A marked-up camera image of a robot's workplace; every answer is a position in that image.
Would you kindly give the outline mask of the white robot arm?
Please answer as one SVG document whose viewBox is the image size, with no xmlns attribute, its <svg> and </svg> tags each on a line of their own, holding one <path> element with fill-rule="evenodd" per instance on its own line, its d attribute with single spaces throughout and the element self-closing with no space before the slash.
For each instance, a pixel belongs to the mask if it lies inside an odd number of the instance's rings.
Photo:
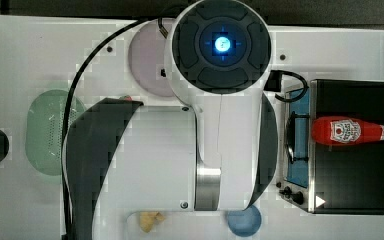
<svg viewBox="0 0 384 240">
<path fill-rule="evenodd" d="M 170 106 L 106 98 L 62 133 L 63 240 L 135 240 L 138 212 L 249 208 L 274 176 L 272 44 L 240 0 L 199 0 L 167 31 Z"/>
</svg>

